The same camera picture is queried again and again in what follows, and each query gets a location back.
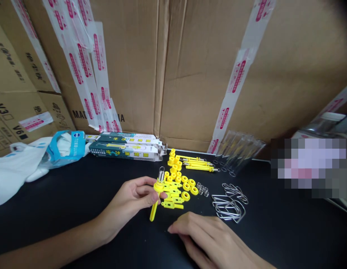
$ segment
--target blue package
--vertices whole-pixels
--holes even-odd
[[[70,153],[67,156],[61,156],[58,149],[58,141],[62,139],[62,135],[65,133],[71,134]],[[83,131],[56,132],[39,166],[53,169],[76,162],[84,156],[85,144],[85,133]]]

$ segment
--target black table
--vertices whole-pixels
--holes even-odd
[[[210,155],[183,153],[212,160]],[[54,236],[96,217],[124,181],[156,178],[164,162],[97,158],[51,170],[26,183],[0,206],[0,254]],[[347,214],[323,199],[299,198],[270,178],[270,164],[252,161],[237,178],[227,173],[183,168],[182,174],[224,194],[222,183],[241,187],[248,197],[239,224],[226,222],[254,252],[279,269],[342,268],[347,264]],[[141,210],[109,244],[67,265],[67,268],[196,268],[177,235],[167,228],[183,213],[214,216],[211,197],[191,196],[184,210],[159,206],[153,223],[151,209]]]

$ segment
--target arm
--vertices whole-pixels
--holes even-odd
[[[168,232],[180,236],[189,256],[201,269],[274,269],[218,217],[203,217],[187,212],[168,228]]]
[[[60,268],[107,244],[137,212],[152,206],[158,194],[156,179],[140,177],[125,182],[95,219],[44,241],[0,255],[0,268]]]

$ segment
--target right hand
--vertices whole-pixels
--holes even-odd
[[[188,255],[201,269],[274,268],[249,249],[218,217],[203,217],[187,212],[167,231],[180,236]],[[192,239],[206,254],[196,247]]]

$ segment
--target cardboard box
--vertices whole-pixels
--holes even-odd
[[[76,127],[97,134],[43,5],[24,2]],[[90,2],[103,22],[123,131],[206,152],[255,1]],[[266,142],[309,123],[347,85],[347,24],[338,7],[275,2],[228,124]]]
[[[21,0],[0,1],[0,26],[15,48],[17,56],[36,90],[60,92],[50,64]]]
[[[62,97],[37,92],[0,25],[0,157],[58,130],[75,130]]]
[[[162,161],[162,155],[154,146],[94,141],[90,152],[98,157],[111,157],[141,161]]]
[[[158,6],[168,1],[90,2],[94,19],[103,23],[110,94],[121,126],[126,132],[153,134]],[[35,1],[25,0],[24,3],[75,126],[86,133],[98,134],[88,127],[87,115],[44,6]]]

